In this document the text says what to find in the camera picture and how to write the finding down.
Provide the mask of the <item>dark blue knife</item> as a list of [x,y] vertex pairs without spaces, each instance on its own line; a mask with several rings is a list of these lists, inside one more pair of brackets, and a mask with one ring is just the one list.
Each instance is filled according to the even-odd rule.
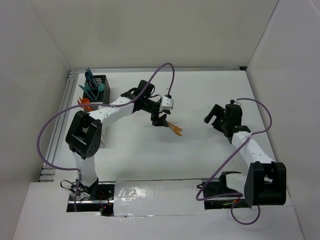
[[85,77],[86,77],[86,79],[90,80],[90,82],[92,83],[93,86],[95,86],[95,87],[98,86],[96,79],[95,79],[95,77],[89,67],[86,69]]

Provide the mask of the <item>red-orange fork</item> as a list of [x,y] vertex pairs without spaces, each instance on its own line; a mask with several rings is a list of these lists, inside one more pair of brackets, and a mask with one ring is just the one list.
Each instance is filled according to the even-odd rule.
[[85,101],[81,98],[81,99],[78,99],[78,100],[77,100],[77,103],[78,103],[79,105],[82,105],[82,104],[85,104]]

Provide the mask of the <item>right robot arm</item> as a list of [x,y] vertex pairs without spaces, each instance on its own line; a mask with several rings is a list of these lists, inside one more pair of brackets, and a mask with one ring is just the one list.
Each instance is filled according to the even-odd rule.
[[237,171],[222,172],[219,177],[218,190],[223,196],[239,193],[244,196],[248,206],[280,206],[286,203],[287,169],[282,162],[269,157],[253,139],[251,130],[242,125],[243,111],[240,105],[215,104],[204,118],[214,129],[223,133],[230,144],[238,151],[248,166],[243,175]]

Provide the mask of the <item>yellow-orange fork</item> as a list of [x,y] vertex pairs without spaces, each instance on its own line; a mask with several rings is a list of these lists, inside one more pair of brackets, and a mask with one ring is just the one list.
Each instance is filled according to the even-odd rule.
[[182,128],[180,128],[180,127],[172,124],[172,123],[169,122],[169,121],[168,121],[167,123],[168,123],[168,127],[169,127],[171,130],[173,130],[174,132],[181,132],[181,131],[183,130]]

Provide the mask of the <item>yellow-orange knife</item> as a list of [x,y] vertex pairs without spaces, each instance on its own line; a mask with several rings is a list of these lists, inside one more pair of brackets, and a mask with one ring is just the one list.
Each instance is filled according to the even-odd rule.
[[181,132],[176,132],[176,131],[173,131],[176,135],[178,135],[178,136],[180,136],[180,137],[182,137],[183,135],[182,135],[182,131]]

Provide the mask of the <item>teal knife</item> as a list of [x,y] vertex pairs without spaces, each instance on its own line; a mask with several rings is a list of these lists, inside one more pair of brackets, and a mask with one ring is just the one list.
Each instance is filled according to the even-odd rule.
[[85,89],[84,86],[82,86],[82,85],[80,85],[80,84],[78,84],[78,86],[81,88],[81,90],[83,90],[83,92],[86,94],[86,96],[87,96],[90,100],[94,101],[94,99],[90,96],[89,92]]

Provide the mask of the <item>teal spoon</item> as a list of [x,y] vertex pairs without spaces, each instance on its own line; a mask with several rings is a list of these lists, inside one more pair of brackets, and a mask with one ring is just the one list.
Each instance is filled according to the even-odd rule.
[[105,84],[104,83],[99,84],[97,87],[97,95],[95,97],[95,100],[98,100],[100,93],[104,92],[104,90],[105,90]]

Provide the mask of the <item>teal fork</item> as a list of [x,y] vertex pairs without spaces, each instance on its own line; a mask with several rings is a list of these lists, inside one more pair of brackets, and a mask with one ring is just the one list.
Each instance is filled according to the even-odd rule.
[[96,100],[96,96],[92,92],[92,89],[91,89],[90,85],[87,82],[84,83],[84,88],[85,88],[87,96],[90,97],[90,99],[92,101],[95,101]]

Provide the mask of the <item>dark blue fork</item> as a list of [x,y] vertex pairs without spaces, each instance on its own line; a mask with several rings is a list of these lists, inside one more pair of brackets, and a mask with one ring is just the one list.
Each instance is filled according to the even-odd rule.
[[96,81],[94,75],[91,72],[89,72],[89,74],[90,74],[91,82],[94,84],[95,87],[98,87],[98,82]]

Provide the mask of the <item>dark blue spoon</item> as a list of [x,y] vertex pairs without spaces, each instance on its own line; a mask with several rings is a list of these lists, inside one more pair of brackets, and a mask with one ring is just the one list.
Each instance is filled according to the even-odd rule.
[[91,75],[88,71],[85,72],[84,74],[85,76],[85,82],[90,86],[90,87],[94,87],[95,85],[92,83],[91,81]]

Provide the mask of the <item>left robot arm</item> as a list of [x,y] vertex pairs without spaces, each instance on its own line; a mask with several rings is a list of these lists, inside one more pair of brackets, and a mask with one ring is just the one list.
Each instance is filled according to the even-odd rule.
[[110,106],[102,106],[91,112],[78,111],[66,135],[66,143],[73,153],[76,168],[80,170],[76,182],[81,194],[88,200],[97,197],[99,179],[95,170],[94,155],[104,142],[106,128],[117,120],[137,111],[150,114],[155,127],[168,127],[167,114],[171,113],[174,101],[166,94],[158,101],[151,100],[155,86],[141,80],[134,87],[120,95]]

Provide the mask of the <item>red-orange spoon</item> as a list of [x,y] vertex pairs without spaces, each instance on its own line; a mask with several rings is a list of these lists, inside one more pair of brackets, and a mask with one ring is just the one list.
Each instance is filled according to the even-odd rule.
[[[88,98],[82,98],[81,99],[81,104],[90,104],[90,100]],[[89,105],[86,105],[83,108],[86,109],[88,112],[92,112],[93,111],[93,109]]]

